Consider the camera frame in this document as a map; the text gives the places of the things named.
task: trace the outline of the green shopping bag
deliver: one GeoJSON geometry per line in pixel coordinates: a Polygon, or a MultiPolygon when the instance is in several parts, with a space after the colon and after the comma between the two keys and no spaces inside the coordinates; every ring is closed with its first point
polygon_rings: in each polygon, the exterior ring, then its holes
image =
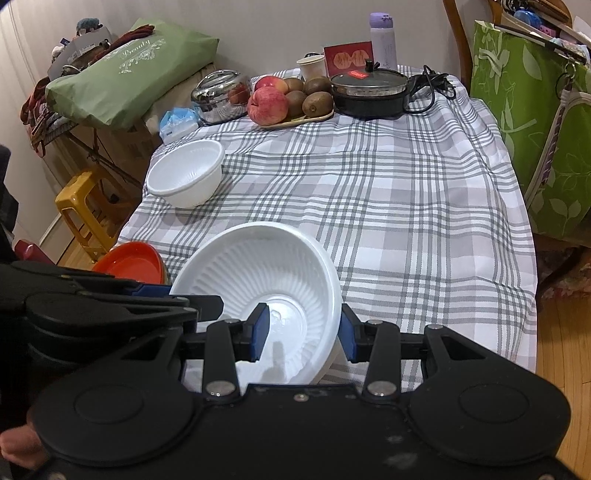
{"type": "Polygon", "coordinates": [[[473,53],[470,94],[498,121],[532,230],[564,238],[591,207],[591,73],[487,22],[476,22],[473,53]]]}
{"type": "Polygon", "coordinates": [[[219,39],[142,18],[132,30],[145,24],[155,26],[153,35],[47,85],[48,106],[80,124],[127,130],[162,95],[214,60],[219,39]]]}

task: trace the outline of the wooden floor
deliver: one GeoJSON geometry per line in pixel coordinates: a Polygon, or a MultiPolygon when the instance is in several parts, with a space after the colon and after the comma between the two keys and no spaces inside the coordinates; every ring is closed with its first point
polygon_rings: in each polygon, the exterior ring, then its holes
{"type": "MultiPolygon", "coordinates": [[[[75,241],[59,264],[84,270],[93,265],[75,241]]],[[[558,457],[583,480],[591,480],[591,298],[546,300],[541,307],[536,373],[564,392],[572,410],[558,457]]]]}

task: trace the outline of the human hand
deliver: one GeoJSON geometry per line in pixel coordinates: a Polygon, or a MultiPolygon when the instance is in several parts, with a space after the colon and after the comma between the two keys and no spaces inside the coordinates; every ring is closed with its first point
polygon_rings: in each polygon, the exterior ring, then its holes
{"type": "Polygon", "coordinates": [[[26,425],[0,434],[0,451],[9,462],[30,470],[39,468],[48,459],[29,414],[26,425]]]}

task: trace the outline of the kiwi fruit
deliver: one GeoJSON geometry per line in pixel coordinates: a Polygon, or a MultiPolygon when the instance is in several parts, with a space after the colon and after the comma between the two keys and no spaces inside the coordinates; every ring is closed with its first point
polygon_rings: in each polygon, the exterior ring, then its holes
{"type": "Polygon", "coordinates": [[[290,92],[296,92],[296,91],[300,91],[303,92],[304,91],[304,82],[302,82],[300,79],[292,77],[289,79],[285,79],[285,82],[287,84],[287,86],[290,88],[290,92]]]}
{"type": "Polygon", "coordinates": [[[295,118],[304,115],[304,112],[301,109],[301,105],[306,99],[306,94],[304,92],[294,90],[293,92],[286,94],[285,98],[287,98],[289,105],[287,110],[287,118],[295,118]]]}
{"type": "Polygon", "coordinates": [[[309,118],[328,115],[333,110],[332,95],[327,92],[315,92],[308,95],[301,108],[309,118]]]}
{"type": "Polygon", "coordinates": [[[332,88],[332,82],[328,77],[317,77],[310,79],[304,84],[304,93],[306,95],[312,95],[316,92],[327,92],[330,93],[332,88]]]}

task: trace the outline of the cardboard box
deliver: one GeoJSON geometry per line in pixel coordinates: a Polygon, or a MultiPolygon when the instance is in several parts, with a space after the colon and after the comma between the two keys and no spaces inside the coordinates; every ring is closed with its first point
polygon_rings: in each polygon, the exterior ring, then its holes
{"type": "Polygon", "coordinates": [[[72,65],[82,55],[89,52],[93,48],[99,47],[101,42],[108,41],[111,43],[113,37],[107,27],[99,28],[94,32],[85,33],[80,37],[76,37],[66,47],[64,51],[56,58],[55,62],[51,64],[47,75],[50,80],[55,80],[61,77],[61,70],[64,65],[72,65]]]}

